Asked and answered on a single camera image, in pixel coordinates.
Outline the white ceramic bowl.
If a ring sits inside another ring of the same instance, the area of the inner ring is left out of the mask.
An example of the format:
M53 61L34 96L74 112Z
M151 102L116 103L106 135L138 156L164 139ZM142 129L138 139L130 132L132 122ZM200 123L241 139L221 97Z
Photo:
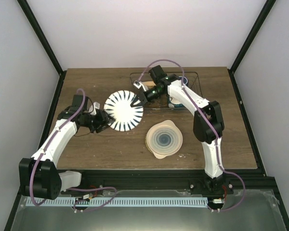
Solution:
M168 107L169 108L177 108L177 107L183 107L184 105L180 103L176 98L169 97L168 98Z

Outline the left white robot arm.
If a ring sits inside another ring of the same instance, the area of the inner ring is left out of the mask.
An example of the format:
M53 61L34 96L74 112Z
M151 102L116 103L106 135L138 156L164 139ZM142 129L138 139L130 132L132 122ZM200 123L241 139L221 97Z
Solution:
M88 112L88 97L74 95L72 104L57 117L55 126L44 144L30 157L19 163L20 192L23 196L54 200L60 192L72 188L84 194L89 183L78 171L58 172L57 164L65 147L80 127L99 133L114 122L114 118L98 104Z

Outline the blue enamel mug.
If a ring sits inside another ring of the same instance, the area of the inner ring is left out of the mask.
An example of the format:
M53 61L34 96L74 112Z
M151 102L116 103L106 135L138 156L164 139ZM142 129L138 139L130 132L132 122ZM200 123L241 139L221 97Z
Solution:
M188 86L189 81L188 81L187 77L179 76L179 80L181 80L182 78L184 79L184 84Z

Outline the white blue striped plate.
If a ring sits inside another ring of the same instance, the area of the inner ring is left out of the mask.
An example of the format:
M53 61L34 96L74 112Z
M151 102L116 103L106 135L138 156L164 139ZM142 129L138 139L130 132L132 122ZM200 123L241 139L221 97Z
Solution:
M112 93L104 103L104 110L116 121L111 126L113 130L127 132L136 128L144 114L143 107L130 107L134 98L138 96L129 90L119 90Z

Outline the orange plastic plate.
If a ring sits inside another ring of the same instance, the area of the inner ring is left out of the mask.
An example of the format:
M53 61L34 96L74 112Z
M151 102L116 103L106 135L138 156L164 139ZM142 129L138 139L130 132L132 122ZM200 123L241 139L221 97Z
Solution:
M148 88L154 87L156 85L153 81L146 81L146 82L143 82L143 84L147 86Z

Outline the yellow patterned plate underneath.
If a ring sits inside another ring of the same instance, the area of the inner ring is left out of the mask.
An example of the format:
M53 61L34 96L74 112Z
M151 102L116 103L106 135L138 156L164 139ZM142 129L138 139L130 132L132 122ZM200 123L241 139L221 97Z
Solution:
M149 152L151 152L151 149L149 148L148 143L147 143L147 137L146 137L146 136L145 136L144 141L145 141L145 146L146 146L147 150L148 150Z

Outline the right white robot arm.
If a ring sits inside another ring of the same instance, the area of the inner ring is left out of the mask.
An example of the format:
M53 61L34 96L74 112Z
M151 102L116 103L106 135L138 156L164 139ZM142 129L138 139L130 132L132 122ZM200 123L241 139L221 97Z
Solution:
M205 157L204 187L208 193L217 193L223 184L223 165L221 159L221 141L224 121L220 104L208 101L192 91L185 83L185 72L181 77L168 75L160 65L146 68L133 82L139 89L140 103L131 106L145 105L162 95L177 99L194 117L193 133L201 142Z

